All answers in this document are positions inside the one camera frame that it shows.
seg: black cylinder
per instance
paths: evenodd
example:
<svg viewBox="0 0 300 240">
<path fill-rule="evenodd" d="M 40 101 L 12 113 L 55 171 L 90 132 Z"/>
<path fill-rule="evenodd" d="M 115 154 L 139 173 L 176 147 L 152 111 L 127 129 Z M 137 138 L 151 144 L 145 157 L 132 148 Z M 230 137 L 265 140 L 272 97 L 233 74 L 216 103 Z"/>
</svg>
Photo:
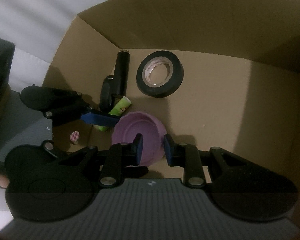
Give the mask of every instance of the black cylinder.
<svg viewBox="0 0 300 240">
<path fill-rule="evenodd" d="M 130 54 L 126 50 L 118 52 L 114 68 L 112 96 L 121 98 L 126 95 Z"/>
</svg>

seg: roll of black tape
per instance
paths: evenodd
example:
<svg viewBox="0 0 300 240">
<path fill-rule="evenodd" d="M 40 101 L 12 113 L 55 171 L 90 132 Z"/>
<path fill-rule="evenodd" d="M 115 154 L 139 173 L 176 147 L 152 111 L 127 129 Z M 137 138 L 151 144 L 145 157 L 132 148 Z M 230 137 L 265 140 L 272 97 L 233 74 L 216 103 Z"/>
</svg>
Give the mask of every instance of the roll of black tape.
<svg viewBox="0 0 300 240">
<path fill-rule="evenodd" d="M 168 75 L 158 84 L 150 80 L 152 70 L 159 65 L 166 65 Z M 170 51 L 159 50 L 147 56 L 137 71 L 137 86 L 145 95 L 164 98 L 174 93 L 183 80 L 183 66 L 178 57 Z"/>
</svg>

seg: white wall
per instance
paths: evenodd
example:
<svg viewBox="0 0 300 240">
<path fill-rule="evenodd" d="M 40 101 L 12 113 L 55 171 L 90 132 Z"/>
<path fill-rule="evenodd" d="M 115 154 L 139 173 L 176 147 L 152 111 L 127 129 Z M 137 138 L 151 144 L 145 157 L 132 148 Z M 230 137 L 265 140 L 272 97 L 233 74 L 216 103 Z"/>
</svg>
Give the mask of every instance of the white wall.
<svg viewBox="0 0 300 240">
<path fill-rule="evenodd" d="M 42 85 L 75 15 L 106 0 L 0 0 L 0 38 L 15 43 L 10 86 Z"/>
</svg>

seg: cardboard box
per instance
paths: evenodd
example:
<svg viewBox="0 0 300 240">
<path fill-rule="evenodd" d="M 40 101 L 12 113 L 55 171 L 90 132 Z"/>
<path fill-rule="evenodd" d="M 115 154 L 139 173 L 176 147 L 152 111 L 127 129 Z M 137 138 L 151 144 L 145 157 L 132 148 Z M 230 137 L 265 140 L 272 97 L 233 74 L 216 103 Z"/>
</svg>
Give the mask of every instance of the cardboard box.
<svg viewBox="0 0 300 240">
<path fill-rule="evenodd" d="M 289 177 L 300 191 L 300 0 L 104 2 L 74 19 L 44 86 L 80 91 L 96 106 L 119 49 L 131 54 L 130 111 L 156 116 L 176 142 L 220 146 Z M 161 99 L 136 85 L 139 64 L 159 49 L 184 67 L 180 88 Z M 74 130 L 78 145 L 70 144 Z M 54 138 L 62 150 L 103 150 L 111 131 L 76 121 L 56 127 Z M 164 177 L 179 174 L 156 165 Z M 293 221 L 300 226 L 300 200 Z"/>
</svg>

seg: purple plastic bowl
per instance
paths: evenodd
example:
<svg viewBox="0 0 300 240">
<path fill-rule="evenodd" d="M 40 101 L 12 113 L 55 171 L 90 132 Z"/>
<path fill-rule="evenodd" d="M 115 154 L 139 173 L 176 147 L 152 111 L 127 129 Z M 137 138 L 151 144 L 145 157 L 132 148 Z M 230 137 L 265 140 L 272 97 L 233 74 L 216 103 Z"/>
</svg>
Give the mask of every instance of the purple plastic bowl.
<svg viewBox="0 0 300 240">
<path fill-rule="evenodd" d="M 132 143 L 137 133 L 143 136 L 140 165 L 148 167 L 163 157 L 163 136 L 167 131 L 154 116 L 139 111 L 130 112 L 121 117 L 114 127 L 112 144 Z"/>
</svg>

